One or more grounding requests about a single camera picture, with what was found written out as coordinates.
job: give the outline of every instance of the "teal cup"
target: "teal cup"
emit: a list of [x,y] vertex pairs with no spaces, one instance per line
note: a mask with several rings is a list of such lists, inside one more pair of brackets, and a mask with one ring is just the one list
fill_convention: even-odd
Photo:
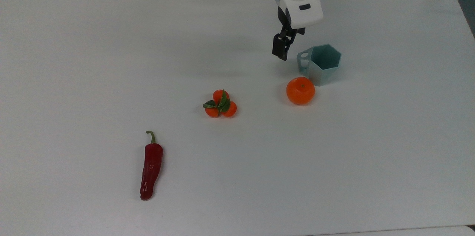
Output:
[[312,47],[297,55],[298,70],[315,86],[322,86],[338,69],[340,58],[341,53],[328,44]]

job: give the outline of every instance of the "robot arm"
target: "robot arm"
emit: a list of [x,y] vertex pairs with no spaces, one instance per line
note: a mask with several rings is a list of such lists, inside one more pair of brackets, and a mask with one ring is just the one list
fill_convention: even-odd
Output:
[[320,0],[275,0],[282,30],[273,38],[272,54],[287,60],[287,52],[297,33],[323,19]]

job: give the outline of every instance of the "orange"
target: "orange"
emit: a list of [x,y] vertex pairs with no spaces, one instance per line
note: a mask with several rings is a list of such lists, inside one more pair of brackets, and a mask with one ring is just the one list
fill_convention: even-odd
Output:
[[217,108],[205,108],[206,113],[211,117],[218,117],[219,110]]
[[287,97],[294,104],[308,104],[315,95],[315,86],[307,77],[297,77],[287,84]]
[[223,92],[226,92],[226,91],[224,91],[223,89],[218,89],[217,91],[213,93],[213,100],[216,103],[216,105],[218,105],[219,102],[221,101],[221,98],[223,97]]
[[231,105],[229,106],[229,109],[225,112],[222,112],[221,114],[226,116],[226,117],[232,117],[236,111],[238,110],[238,106],[234,101],[231,101]]

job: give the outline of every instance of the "tangerine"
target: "tangerine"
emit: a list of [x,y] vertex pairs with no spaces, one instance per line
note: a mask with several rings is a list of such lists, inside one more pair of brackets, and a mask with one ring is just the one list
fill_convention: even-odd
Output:
[[287,84],[287,97],[294,104],[308,104],[315,95],[315,86],[307,77],[297,77]]

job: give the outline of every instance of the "white table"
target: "white table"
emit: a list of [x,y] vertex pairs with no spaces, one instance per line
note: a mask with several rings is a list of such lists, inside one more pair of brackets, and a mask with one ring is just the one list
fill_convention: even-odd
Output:
[[376,232],[348,233],[345,236],[474,236],[466,226],[438,227],[430,229],[402,229]]
[[[0,0],[0,234],[288,236],[475,224],[475,40],[457,0]],[[343,56],[292,106],[297,52]],[[233,119],[202,104],[224,88]],[[139,199],[145,131],[165,164]]]

